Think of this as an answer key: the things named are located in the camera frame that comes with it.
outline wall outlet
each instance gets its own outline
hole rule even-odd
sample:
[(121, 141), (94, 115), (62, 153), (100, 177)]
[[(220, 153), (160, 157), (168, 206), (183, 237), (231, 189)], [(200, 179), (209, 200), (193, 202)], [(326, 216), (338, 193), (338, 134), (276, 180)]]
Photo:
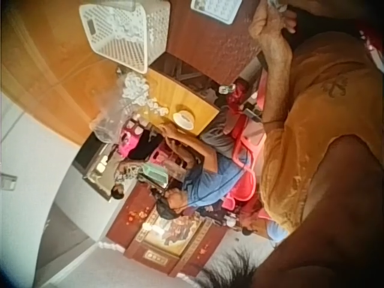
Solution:
[(16, 187), (17, 177), (1, 173), (1, 190), (13, 191)]

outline yellow shirt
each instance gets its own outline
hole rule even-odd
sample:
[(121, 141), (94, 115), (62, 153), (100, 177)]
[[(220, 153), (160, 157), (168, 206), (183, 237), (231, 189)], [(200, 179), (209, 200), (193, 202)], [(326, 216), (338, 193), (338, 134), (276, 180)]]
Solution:
[(292, 232), (335, 139), (359, 137), (383, 165), (383, 74), (357, 39), (327, 32), (295, 51), (290, 96), (295, 101), (284, 129), (266, 138), (260, 193), (268, 214)]

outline wooden tabletop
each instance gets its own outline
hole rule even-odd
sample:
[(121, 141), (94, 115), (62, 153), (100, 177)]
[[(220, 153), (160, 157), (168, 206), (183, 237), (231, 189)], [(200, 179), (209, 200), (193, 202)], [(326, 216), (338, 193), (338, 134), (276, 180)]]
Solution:
[(191, 0), (169, 0), (167, 52), (221, 85), (233, 83), (258, 54), (248, 27), (259, 0), (243, 0), (231, 25), (193, 11)]
[(187, 110), (194, 116), (194, 129), (189, 131), (193, 135), (199, 135), (203, 129), (215, 118), (218, 109), (194, 94), (184, 85), (175, 80), (149, 69), (146, 78), (150, 85), (150, 97), (156, 98), (159, 105), (167, 107), (169, 114), (161, 117), (153, 113), (143, 115), (152, 124), (173, 122), (173, 114), (180, 110)]

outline hand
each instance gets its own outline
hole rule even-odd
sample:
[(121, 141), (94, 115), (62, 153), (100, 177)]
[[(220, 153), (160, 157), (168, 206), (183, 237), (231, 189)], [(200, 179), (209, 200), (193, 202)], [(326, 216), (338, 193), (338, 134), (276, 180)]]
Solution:
[(176, 149), (176, 142), (172, 139), (169, 139), (168, 137), (166, 137), (166, 143), (168, 145), (168, 147), (172, 150), (172, 151), (175, 151)]
[(204, 209), (207, 212), (213, 212), (214, 211), (214, 207), (212, 205), (211, 206), (205, 206)]
[(178, 133), (177, 128), (172, 123), (160, 125), (159, 129), (161, 130), (161, 132), (165, 138), (168, 137), (168, 138), (175, 139), (176, 135)]
[(286, 28), (295, 33), (296, 13), (285, 11), (280, 14), (267, 0), (260, 0), (249, 27), (250, 35), (259, 42), (268, 65), (290, 63), (292, 50), (283, 38), (281, 30)]

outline blue shirt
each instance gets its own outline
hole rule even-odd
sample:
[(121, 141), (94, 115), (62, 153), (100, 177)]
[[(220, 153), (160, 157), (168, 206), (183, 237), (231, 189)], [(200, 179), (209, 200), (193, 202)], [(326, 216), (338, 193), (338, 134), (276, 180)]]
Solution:
[(288, 232), (275, 221), (269, 221), (266, 225), (266, 232), (270, 239), (275, 243), (280, 243), (288, 237)]
[(244, 174), (232, 159), (217, 153), (218, 172), (203, 169), (203, 164), (187, 172), (182, 189), (188, 194), (188, 206), (201, 207), (216, 203), (229, 193)]

